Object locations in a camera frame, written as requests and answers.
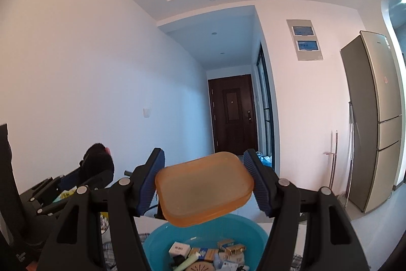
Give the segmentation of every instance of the sliding glass door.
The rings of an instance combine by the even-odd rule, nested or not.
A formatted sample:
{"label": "sliding glass door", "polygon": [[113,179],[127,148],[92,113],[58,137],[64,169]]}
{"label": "sliding glass door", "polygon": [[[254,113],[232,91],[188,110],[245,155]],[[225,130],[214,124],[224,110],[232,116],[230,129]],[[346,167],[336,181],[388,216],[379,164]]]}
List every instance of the sliding glass door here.
{"label": "sliding glass door", "polygon": [[265,57],[263,56],[262,45],[259,47],[257,60],[257,69],[259,76],[259,85],[261,86],[263,114],[265,126],[265,149],[266,156],[272,160],[272,167],[275,168],[275,160],[273,159],[275,149],[274,121],[272,115],[271,91],[269,88],[268,72],[266,70]]}

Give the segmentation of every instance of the blue plastic tub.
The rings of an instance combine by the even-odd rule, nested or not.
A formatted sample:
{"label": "blue plastic tub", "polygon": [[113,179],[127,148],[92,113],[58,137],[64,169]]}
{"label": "blue plastic tub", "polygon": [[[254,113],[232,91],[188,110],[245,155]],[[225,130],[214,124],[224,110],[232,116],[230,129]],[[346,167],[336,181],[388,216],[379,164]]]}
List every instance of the blue plastic tub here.
{"label": "blue plastic tub", "polygon": [[144,242],[145,255],[152,271],[170,271],[169,248],[175,241],[191,247],[216,248],[217,242],[231,238],[247,247],[245,264],[255,271],[268,240],[266,232],[247,218],[228,214],[203,224],[177,228],[169,223],[153,231]]}

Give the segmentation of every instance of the dark brown door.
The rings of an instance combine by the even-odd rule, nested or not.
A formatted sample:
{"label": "dark brown door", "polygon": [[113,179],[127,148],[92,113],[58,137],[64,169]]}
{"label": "dark brown door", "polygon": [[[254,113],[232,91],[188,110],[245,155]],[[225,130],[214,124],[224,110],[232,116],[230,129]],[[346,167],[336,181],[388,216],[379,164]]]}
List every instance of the dark brown door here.
{"label": "dark brown door", "polygon": [[243,155],[258,150],[251,75],[209,80],[214,150]]}

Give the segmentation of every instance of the refrigerator door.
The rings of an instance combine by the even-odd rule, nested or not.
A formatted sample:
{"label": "refrigerator door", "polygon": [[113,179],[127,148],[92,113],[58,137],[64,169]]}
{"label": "refrigerator door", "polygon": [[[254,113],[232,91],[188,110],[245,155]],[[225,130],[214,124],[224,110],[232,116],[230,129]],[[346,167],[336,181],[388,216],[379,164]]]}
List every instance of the refrigerator door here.
{"label": "refrigerator door", "polygon": [[395,62],[388,41],[377,33],[361,31],[360,34],[373,72],[378,122],[393,119],[401,114],[401,104]]}
{"label": "refrigerator door", "polygon": [[402,116],[378,124],[378,149],[384,149],[401,139]]}
{"label": "refrigerator door", "polygon": [[399,162],[399,153],[400,141],[377,153],[375,176],[365,212],[375,209],[391,195]]}

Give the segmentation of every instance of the silver screw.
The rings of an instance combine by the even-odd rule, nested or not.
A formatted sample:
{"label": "silver screw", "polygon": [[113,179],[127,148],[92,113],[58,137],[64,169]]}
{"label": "silver screw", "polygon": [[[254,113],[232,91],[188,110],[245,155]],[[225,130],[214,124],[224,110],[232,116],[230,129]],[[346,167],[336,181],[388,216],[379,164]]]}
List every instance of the silver screw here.
{"label": "silver screw", "polygon": [[279,183],[279,185],[281,185],[281,186],[289,186],[290,181],[287,180],[287,179],[285,179],[285,178],[281,178],[281,179],[278,180],[278,183]]}
{"label": "silver screw", "polygon": [[324,195],[330,195],[331,194],[331,190],[328,187],[322,187],[322,189],[320,190],[321,193],[323,193]]}
{"label": "silver screw", "polygon": [[84,194],[87,191],[87,187],[86,186],[80,186],[78,187],[78,189],[76,190],[76,192],[78,192],[78,194]]}
{"label": "silver screw", "polygon": [[124,178],[121,178],[121,179],[119,180],[119,184],[120,184],[121,186],[126,186],[126,185],[128,185],[129,183],[131,183],[131,179],[129,179],[128,177],[124,177]]}

